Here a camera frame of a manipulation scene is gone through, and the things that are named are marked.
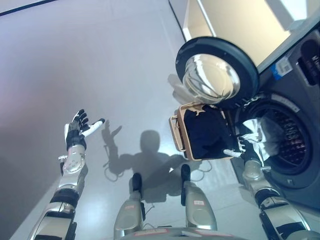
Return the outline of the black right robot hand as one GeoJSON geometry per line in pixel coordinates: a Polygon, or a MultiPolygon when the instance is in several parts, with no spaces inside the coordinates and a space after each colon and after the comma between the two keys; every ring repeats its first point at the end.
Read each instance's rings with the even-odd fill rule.
{"type": "Polygon", "coordinates": [[[230,157],[243,159],[245,162],[247,161],[257,161],[260,159],[256,152],[254,151],[253,145],[245,140],[243,137],[237,137],[238,149],[239,151],[234,151],[232,149],[224,149],[223,153],[230,157]]]}

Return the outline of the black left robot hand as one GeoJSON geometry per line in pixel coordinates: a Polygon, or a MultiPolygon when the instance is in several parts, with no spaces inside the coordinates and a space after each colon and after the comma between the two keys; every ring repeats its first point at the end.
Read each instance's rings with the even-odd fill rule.
{"type": "Polygon", "coordinates": [[[106,120],[100,118],[92,124],[88,124],[88,121],[87,113],[84,109],[80,109],[75,114],[72,121],[64,125],[64,140],[67,151],[69,148],[78,145],[84,147],[86,150],[87,143],[85,138],[98,130],[106,120]]]}

